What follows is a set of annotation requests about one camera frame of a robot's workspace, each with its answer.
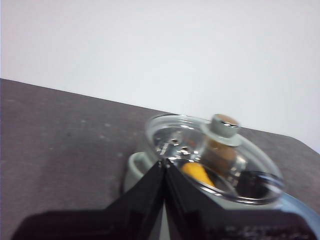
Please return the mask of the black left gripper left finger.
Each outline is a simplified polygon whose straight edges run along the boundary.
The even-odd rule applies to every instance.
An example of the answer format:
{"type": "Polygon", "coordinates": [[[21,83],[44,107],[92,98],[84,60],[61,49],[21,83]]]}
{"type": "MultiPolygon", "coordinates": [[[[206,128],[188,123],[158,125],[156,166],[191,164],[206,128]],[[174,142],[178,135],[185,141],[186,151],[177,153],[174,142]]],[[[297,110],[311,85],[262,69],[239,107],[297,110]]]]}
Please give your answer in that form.
{"type": "Polygon", "coordinates": [[[14,240],[146,240],[162,210],[165,170],[160,162],[104,209],[47,211],[26,217],[14,240]]]}

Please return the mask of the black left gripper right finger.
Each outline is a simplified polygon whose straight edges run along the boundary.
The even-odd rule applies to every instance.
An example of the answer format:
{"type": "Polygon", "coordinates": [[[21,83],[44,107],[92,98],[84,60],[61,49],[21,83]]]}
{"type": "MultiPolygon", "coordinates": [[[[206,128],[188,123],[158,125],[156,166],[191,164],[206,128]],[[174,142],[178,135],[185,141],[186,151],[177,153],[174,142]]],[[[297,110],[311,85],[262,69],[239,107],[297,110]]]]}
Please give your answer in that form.
{"type": "Polygon", "coordinates": [[[312,240],[298,214],[282,210],[225,209],[196,188],[176,166],[165,166],[170,236],[182,240],[312,240]]]}

